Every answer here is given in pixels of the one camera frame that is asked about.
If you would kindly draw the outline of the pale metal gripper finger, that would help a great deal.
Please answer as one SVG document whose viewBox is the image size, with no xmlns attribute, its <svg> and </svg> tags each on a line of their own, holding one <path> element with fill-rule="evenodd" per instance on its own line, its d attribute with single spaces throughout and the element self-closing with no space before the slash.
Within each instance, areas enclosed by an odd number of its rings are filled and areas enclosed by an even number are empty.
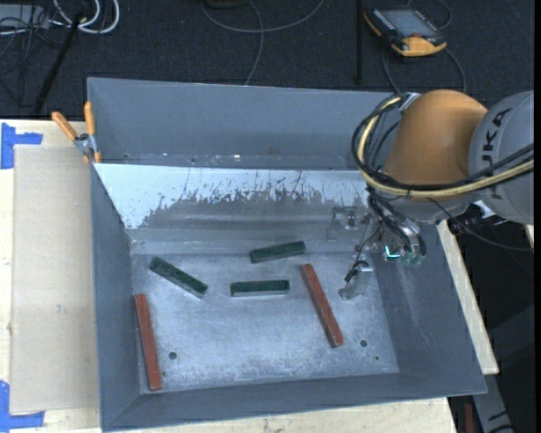
<svg viewBox="0 0 541 433">
<path fill-rule="evenodd" d="M 338 291 L 342 299 L 355 299 L 366 293 L 373 269 L 365 260 L 357 260 L 344 276 L 344 286 Z"/>
<path fill-rule="evenodd" d="M 328 241 L 336 241 L 342 236 L 350 235 L 358 230 L 358 224 L 358 207 L 334 207 L 326 228 L 326 238 Z"/>
</svg>

